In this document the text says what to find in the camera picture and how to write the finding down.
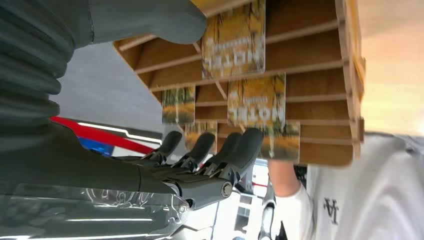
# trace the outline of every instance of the wooden slat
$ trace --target wooden slat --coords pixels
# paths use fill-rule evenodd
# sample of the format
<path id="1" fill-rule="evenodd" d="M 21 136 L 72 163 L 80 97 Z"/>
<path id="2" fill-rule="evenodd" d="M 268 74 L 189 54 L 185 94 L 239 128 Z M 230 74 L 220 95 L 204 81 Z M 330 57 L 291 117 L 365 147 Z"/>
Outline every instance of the wooden slat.
<path id="1" fill-rule="evenodd" d="M 348 145 L 352 146 L 356 142 L 351 139 L 332 139 L 332 138 L 309 138 L 302 137 L 300 139 L 301 143 L 306 144 L 330 144 L 330 145 Z"/>
<path id="2" fill-rule="evenodd" d="M 222 91 L 217 91 L 219 88 L 215 88 L 213 84 L 197 86 L 196 106 L 226 105 L 228 83 L 216 82 L 216 86 L 218 85 Z M 346 94 L 342 68 L 288 74 L 286 95 L 287 103 L 340 101 L 351 96 L 350 93 Z"/>
<path id="3" fill-rule="evenodd" d="M 356 10 L 356 3 L 354 1 L 336 0 L 336 15 L 338 19 L 344 18 L 345 21 L 339 27 L 339 41 L 341 54 L 344 59 L 348 59 L 345 66 L 343 66 L 344 80 L 346 91 L 352 92 L 351 98 L 347 101 L 349 116 L 355 119 L 351 122 L 350 129 L 353 139 L 362 138 L 361 124 L 361 98 L 363 96 L 363 83 L 364 83 L 364 69 L 362 68 L 362 61 L 360 60 L 361 40 L 358 28 L 358 13 Z M 353 151 L 356 157 L 360 156 L 361 149 L 359 142 L 353 145 Z"/>
<path id="4" fill-rule="evenodd" d="M 288 74 L 285 92 L 287 97 L 345 94 L 343 69 Z"/>
<path id="5" fill-rule="evenodd" d="M 218 88 L 219 92 L 221 93 L 222 98 L 227 100 L 227 98 L 228 98 L 228 83 L 216 81 L 215 85 Z"/>
<path id="6" fill-rule="evenodd" d="M 285 118 L 290 120 L 349 120 L 346 100 L 291 102 L 286 104 Z M 196 107 L 195 119 L 227 121 L 227 106 Z"/>
<path id="7" fill-rule="evenodd" d="M 266 9 L 267 43 L 321 33 L 338 26 L 334 0 L 268 0 Z"/>
<path id="8" fill-rule="evenodd" d="M 195 121 L 227 122 L 227 106 L 199 106 L 194 113 Z"/>
<path id="9" fill-rule="evenodd" d="M 359 141 L 364 141 L 364 135 L 365 135 L 365 121 L 363 118 L 359 120 Z"/>
<path id="10" fill-rule="evenodd" d="M 362 99 L 364 96 L 364 81 L 365 81 L 365 58 L 358 59 L 357 57 L 353 56 L 353 63 L 355 64 L 356 68 L 356 89 L 357 94 L 359 96 L 359 99 Z"/>
<path id="11" fill-rule="evenodd" d="M 288 124 L 314 125 L 314 126 L 349 126 L 352 120 L 316 120 L 316 119 L 286 119 Z"/>
<path id="12" fill-rule="evenodd" d="M 133 48 L 135 46 L 141 45 L 143 43 L 146 43 L 150 40 L 155 39 L 156 36 L 152 35 L 152 34 L 144 34 L 144 35 L 140 35 L 140 36 L 133 36 L 133 37 L 129 37 L 126 39 L 122 39 L 117 41 L 118 42 L 118 47 L 120 51 L 126 51 L 130 48 Z"/>
<path id="13" fill-rule="evenodd" d="M 218 123 L 218 137 L 226 138 L 231 133 L 243 134 L 243 130 L 238 126 L 230 126 L 226 123 Z"/>
<path id="14" fill-rule="evenodd" d="M 215 84 L 196 87 L 196 107 L 226 106 L 227 103 Z"/>
<path id="15" fill-rule="evenodd" d="M 193 47 L 196 50 L 196 52 L 200 54 L 202 52 L 202 41 L 199 40 L 199 41 L 193 42 Z"/>
<path id="16" fill-rule="evenodd" d="M 343 65 L 337 31 L 269 44 L 266 46 L 266 72 L 238 75 L 219 79 L 202 79 L 201 61 L 157 70 L 150 90 L 187 87 L 192 84 L 204 85 L 215 81 L 226 82 L 246 77 L 270 76 L 282 73 L 303 73 L 339 68 Z"/>
<path id="17" fill-rule="evenodd" d="M 348 120 L 345 100 L 320 102 L 295 102 L 286 104 L 286 119 Z"/>
<path id="18" fill-rule="evenodd" d="M 266 45 L 266 71 L 341 60 L 337 30 Z"/>
<path id="19" fill-rule="evenodd" d="M 215 81 L 202 82 L 202 62 L 193 61 L 155 71 L 150 91 L 163 91 L 174 88 L 185 88 L 193 84 L 212 84 Z"/>
<path id="20" fill-rule="evenodd" d="M 156 38 L 143 44 L 135 72 L 142 74 L 200 59 L 201 54 L 191 44 L 176 44 Z"/>
<path id="21" fill-rule="evenodd" d="M 143 46 L 139 45 L 134 47 L 131 51 L 121 51 L 119 49 L 118 41 L 115 41 L 113 46 L 115 47 L 115 50 L 118 52 L 118 54 L 122 57 L 124 62 L 126 62 L 126 64 L 128 64 L 128 66 L 134 70 L 134 68 L 137 66 L 137 63 L 139 62 L 140 53 L 142 52 Z"/>
<path id="22" fill-rule="evenodd" d="M 322 101 L 340 101 L 346 100 L 346 93 L 328 94 L 328 95 L 310 95 L 310 96 L 288 96 L 286 103 L 305 103 L 305 102 L 322 102 Z"/>
<path id="23" fill-rule="evenodd" d="M 352 162 L 351 145 L 300 143 L 300 163 L 347 166 Z"/>
<path id="24" fill-rule="evenodd" d="M 351 128 L 347 126 L 302 125 L 300 136 L 309 139 L 341 139 L 352 138 Z"/>

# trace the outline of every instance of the white shirt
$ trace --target white shirt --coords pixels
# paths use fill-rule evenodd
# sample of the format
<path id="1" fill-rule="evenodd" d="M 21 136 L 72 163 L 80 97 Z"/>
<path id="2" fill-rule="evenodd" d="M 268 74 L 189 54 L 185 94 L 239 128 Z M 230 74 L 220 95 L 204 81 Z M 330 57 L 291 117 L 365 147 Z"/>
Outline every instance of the white shirt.
<path id="1" fill-rule="evenodd" d="M 367 135 L 350 166 L 308 166 L 307 189 L 276 198 L 288 240 L 424 240 L 424 157 L 404 140 Z"/>

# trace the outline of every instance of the metal screw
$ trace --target metal screw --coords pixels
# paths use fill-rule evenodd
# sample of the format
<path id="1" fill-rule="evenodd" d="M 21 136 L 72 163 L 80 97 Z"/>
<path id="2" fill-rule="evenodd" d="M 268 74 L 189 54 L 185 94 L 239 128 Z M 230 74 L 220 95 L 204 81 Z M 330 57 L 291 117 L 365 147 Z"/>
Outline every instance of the metal screw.
<path id="1" fill-rule="evenodd" d="M 228 181 L 222 185 L 221 194 L 224 198 L 228 198 L 233 192 L 233 186 Z"/>
<path id="2" fill-rule="evenodd" d="M 187 211 L 187 207 L 185 205 L 180 206 L 179 209 L 178 209 L 178 212 L 180 214 L 182 214 L 182 213 L 184 213 L 186 211 Z"/>

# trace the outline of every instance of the plastic wrap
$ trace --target plastic wrap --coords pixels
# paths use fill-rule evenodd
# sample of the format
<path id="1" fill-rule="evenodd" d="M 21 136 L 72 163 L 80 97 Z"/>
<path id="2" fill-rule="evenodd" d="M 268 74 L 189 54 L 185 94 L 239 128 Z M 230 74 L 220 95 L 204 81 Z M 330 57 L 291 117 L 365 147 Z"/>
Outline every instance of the plastic wrap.
<path id="1" fill-rule="evenodd" d="M 166 239 L 189 212 L 173 194 L 0 182 L 0 239 Z"/>

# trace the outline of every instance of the red stripe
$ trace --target red stripe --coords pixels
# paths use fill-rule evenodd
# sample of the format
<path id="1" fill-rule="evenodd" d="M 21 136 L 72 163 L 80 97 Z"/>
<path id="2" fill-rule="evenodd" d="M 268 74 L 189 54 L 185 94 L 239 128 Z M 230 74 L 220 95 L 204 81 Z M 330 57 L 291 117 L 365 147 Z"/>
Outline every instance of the red stripe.
<path id="1" fill-rule="evenodd" d="M 81 126 L 78 123 L 63 117 L 52 116 L 50 119 L 55 123 L 64 125 L 72 129 L 75 135 L 81 138 L 86 138 L 86 139 L 97 141 L 103 144 L 117 146 L 120 148 L 128 149 L 128 150 L 142 153 L 142 154 L 148 154 L 153 150 L 153 148 L 127 140 L 118 135 L 105 132 L 105 131 L 102 131 L 93 127 L 89 127 L 89 126 Z"/>
<path id="2" fill-rule="evenodd" d="M 253 184 L 253 186 L 261 186 L 261 187 L 265 187 L 265 188 L 268 187 L 266 185 L 262 185 L 262 184 L 259 184 L 259 183 L 256 183 L 256 182 L 252 182 L 252 184 Z"/>

